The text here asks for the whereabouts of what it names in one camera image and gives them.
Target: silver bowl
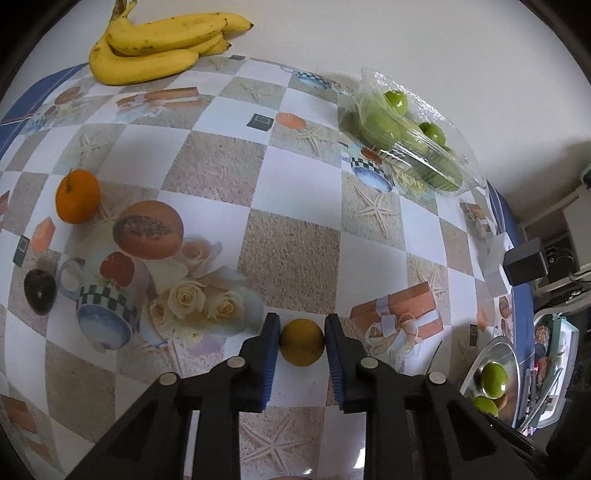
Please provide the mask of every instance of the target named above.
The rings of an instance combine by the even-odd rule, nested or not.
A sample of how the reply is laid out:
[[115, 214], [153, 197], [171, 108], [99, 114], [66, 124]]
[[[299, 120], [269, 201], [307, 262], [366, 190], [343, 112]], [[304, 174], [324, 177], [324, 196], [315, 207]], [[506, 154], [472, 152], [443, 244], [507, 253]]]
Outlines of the silver bowl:
[[493, 338], [482, 349], [470, 367], [468, 375], [460, 387], [460, 393], [465, 397], [485, 395], [480, 388], [479, 378], [482, 369], [488, 362], [500, 363], [509, 376], [509, 387], [506, 391], [507, 405], [499, 412], [499, 420], [515, 428], [521, 393], [521, 375], [515, 349], [507, 338], [503, 336]]

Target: screw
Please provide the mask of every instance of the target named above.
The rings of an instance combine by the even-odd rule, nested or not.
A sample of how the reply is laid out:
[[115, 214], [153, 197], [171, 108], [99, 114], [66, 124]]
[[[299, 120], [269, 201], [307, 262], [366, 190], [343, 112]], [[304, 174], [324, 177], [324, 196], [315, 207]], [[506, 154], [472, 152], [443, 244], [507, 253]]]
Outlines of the screw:
[[160, 385], [169, 387], [170, 385], [174, 385], [177, 382], [177, 378], [178, 377], [176, 376], [176, 374], [172, 372], [167, 372], [165, 374], [160, 375], [160, 378], [158, 380], [160, 382]]
[[241, 356], [233, 356], [228, 359], [228, 366], [230, 368], [242, 368], [244, 365], [246, 365], [246, 360]]
[[366, 356], [361, 359], [361, 366], [363, 368], [374, 369], [378, 366], [378, 361], [372, 356]]
[[429, 374], [429, 380], [436, 385], [443, 385], [447, 378], [441, 372], [431, 372]]

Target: wall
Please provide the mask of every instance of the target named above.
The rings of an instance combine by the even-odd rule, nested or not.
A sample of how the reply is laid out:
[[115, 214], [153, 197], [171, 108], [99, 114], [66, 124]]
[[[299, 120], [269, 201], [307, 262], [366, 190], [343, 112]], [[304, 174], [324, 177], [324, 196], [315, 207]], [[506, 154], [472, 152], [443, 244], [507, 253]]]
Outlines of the wall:
[[[86, 61], [111, 8], [112, 0], [82, 0], [63, 18], [23, 65], [0, 114], [35, 80]], [[518, 0], [141, 0], [132, 18], [208, 10], [255, 23], [232, 41], [234, 53], [321, 73], [371, 67], [416, 91], [462, 130], [518, 216], [568, 193], [591, 161], [591, 86]]]

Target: bunch of bananas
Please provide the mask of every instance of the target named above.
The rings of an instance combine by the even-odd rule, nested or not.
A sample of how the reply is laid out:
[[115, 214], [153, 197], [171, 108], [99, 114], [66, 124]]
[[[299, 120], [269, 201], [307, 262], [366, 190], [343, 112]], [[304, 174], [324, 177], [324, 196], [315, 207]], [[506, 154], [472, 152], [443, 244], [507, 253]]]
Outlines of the bunch of bananas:
[[216, 12], [171, 17], [134, 25], [128, 19], [137, 5], [116, 0], [104, 35], [92, 47], [89, 64], [98, 81], [106, 85], [148, 82], [183, 72], [200, 55], [225, 52], [230, 43], [224, 34], [252, 28], [238, 14]]

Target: clear plastic bag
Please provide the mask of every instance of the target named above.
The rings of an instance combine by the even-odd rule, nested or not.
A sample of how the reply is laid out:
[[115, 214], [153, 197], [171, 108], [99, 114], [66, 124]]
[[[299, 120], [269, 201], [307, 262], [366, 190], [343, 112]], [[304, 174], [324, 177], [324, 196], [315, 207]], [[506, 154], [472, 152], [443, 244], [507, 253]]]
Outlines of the clear plastic bag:
[[[452, 122], [385, 75], [369, 69], [361, 73], [355, 98], [357, 134], [383, 162], [393, 171], [422, 181], [445, 196], [455, 197], [476, 186], [486, 187], [474, 153]], [[402, 92], [406, 96], [408, 108], [404, 115], [386, 100], [387, 92]], [[435, 134], [430, 134], [430, 138], [419, 128], [424, 122], [441, 130], [431, 126]]]

